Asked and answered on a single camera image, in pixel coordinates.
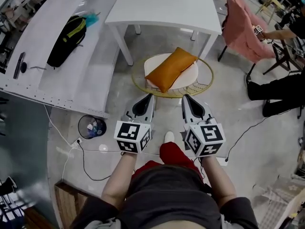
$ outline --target concrete floor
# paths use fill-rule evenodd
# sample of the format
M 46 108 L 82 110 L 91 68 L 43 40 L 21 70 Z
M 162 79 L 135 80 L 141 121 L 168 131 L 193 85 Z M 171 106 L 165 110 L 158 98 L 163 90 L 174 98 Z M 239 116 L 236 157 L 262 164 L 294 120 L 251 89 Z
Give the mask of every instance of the concrete floor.
M 256 0 L 245 0 L 253 12 L 258 9 Z M 222 22 L 226 15 L 225 0 L 214 0 L 219 19 Z M 274 30 L 275 21 L 269 25 Z M 176 47 L 196 54 L 205 39 L 200 34 L 198 40 L 190 40 L 191 33 L 175 28 L 142 26 L 141 35 L 134 33 L 133 27 L 126 32 L 126 42 L 137 62 L 148 56 L 158 53 L 173 52 Z M 244 85 L 244 76 L 251 68 L 252 63 L 236 52 L 228 49 L 222 60 L 217 57 L 224 48 L 224 40 L 219 36 L 205 60 L 214 71 L 214 83 L 210 89 L 197 96 L 202 102 L 209 104 L 214 116 L 222 123 L 226 136 L 226 143 L 219 151 L 218 156 L 226 157 L 228 150 L 238 137 L 251 125 L 263 120 L 263 101 L 249 101 Z M 252 73 L 252 79 L 257 83 L 268 83 L 287 75 L 282 68 L 277 68 L 263 76 L 262 72 L 268 69 L 275 61 L 262 60 Z M 85 140 L 82 147 L 92 152 L 85 153 L 87 172 L 99 179 L 111 174 L 120 159 L 117 143 L 113 139 L 116 121 L 120 119 L 128 100 L 143 94 L 132 83 L 131 67 L 127 65 L 120 53 L 112 79 L 111 90 L 107 101 L 106 111 L 111 118 L 106 120 L 107 132 L 101 137 Z M 158 148 L 163 141 L 166 131 L 172 130 L 176 136 L 176 143 L 184 150 L 180 132 L 183 131 L 181 107 L 178 100 L 160 99 L 155 112 L 153 140 L 148 144 L 147 153 L 138 155 L 136 168 L 144 165 L 148 160 L 159 161 Z M 283 115 L 272 116 L 259 126 L 252 128 L 238 142 L 230 153 L 228 166 L 225 167 L 239 196 L 253 198 L 253 186 L 258 184 L 266 187 L 272 184 L 278 175 L 288 177 L 296 166 L 299 152 L 298 137 L 302 134 L 304 116 L 297 120 L 296 109 Z M 81 113 L 68 112 L 53 108 L 51 118 L 62 134 L 72 143 L 79 137 L 77 124 L 83 116 Z M 112 152 L 102 153 L 99 146 L 107 145 Z M 48 172 L 52 186 L 61 179 L 64 163 L 68 157 L 70 147 L 61 139 L 54 128 L 49 130 L 48 142 Z M 66 165 L 64 180 L 79 189 L 99 196 L 106 183 L 105 181 L 91 181 L 82 168 L 82 152 L 73 150 Z M 260 221 L 263 210 L 254 208 L 257 220 Z

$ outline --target white table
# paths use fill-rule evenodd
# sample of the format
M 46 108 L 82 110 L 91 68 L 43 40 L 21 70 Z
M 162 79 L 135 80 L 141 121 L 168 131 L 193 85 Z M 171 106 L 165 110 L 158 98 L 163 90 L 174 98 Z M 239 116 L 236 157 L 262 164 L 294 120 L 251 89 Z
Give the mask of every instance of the white table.
M 129 65 L 133 65 L 123 35 L 118 26 L 135 25 L 137 34 L 140 25 L 161 25 L 193 30 L 192 40 L 197 33 L 208 34 L 200 50 L 199 57 L 204 59 L 222 33 L 213 0 L 117 0 L 105 24 L 108 24 Z

